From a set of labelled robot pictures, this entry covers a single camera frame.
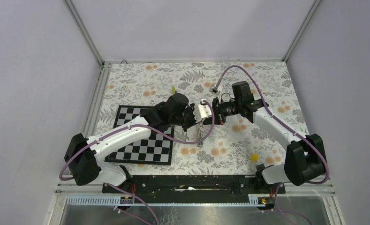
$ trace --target table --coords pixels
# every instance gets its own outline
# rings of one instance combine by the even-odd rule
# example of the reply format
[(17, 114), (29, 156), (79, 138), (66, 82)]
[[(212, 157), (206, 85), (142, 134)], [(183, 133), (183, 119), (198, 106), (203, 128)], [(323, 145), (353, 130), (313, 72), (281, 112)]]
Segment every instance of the table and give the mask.
[[(215, 97), (209, 92), (222, 72), (230, 65), (244, 67), (256, 80), (274, 113), (297, 131), (308, 133), (288, 69), (284, 62), (198, 62), (198, 63), (131, 63), (113, 64), (96, 134), (113, 128), (119, 105), (156, 105), (172, 95), (174, 86), (190, 103)], [(260, 96), (251, 80), (238, 68), (224, 77), (223, 92), (233, 96), (231, 84), (247, 81), (255, 99)], [(206, 134), (210, 126), (203, 127)], [(175, 138), (195, 141), (196, 128), (187, 133), (175, 128)], [(240, 115), (227, 117), (225, 125), (215, 126), (202, 148), (174, 143), (171, 165), (123, 164), (132, 175), (208, 175), (253, 174), (256, 165), (284, 163), (285, 150), (264, 130)]]

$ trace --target gray wall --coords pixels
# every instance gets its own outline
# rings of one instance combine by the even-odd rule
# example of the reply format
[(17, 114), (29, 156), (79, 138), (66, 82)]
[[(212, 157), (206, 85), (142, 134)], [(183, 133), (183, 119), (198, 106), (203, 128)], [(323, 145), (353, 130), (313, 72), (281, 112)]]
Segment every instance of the gray wall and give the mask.
[(347, 225), (370, 225), (370, 0), (323, 1), (288, 69)]
[(313, 0), (73, 0), (105, 60), (284, 57)]
[(98, 66), (63, 1), (0, 1), (0, 224), (40, 225)]

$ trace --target tabletop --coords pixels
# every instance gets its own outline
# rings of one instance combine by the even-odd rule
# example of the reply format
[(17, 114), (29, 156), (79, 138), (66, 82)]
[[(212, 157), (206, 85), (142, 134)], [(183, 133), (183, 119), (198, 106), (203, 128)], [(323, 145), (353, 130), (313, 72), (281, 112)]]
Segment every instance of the tabletop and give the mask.
[[(246, 69), (256, 80), (272, 111), (297, 131), (308, 133), (284, 62), (199, 62), (113, 64), (96, 134), (113, 128), (119, 105), (156, 105), (172, 95), (172, 87), (187, 96), (189, 103), (197, 104), (202, 98), (211, 102), (215, 97), (209, 92), (211, 84), (216, 83), (230, 65)], [(255, 99), (260, 98), (251, 80), (238, 68), (230, 69), (225, 75), (221, 83), (223, 92), (233, 96), (231, 85), (237, 81), (247, 81)], [(206, 134), (209, 129), (210, 125), (205, 125), (202, 131)], [(185, 133), (177, 126), (174, 136), (183, 141), (196, 141), (196, 128)], [(236, 115), (227, 117), (224, 125), (215, 126), (201, 148), (175, 142), (171, 165), (123, 165), (131, 175), (231, 175), (254, 174), (256, 165), (281, 164), (284, 160), (285, 149), (272, 136)]]

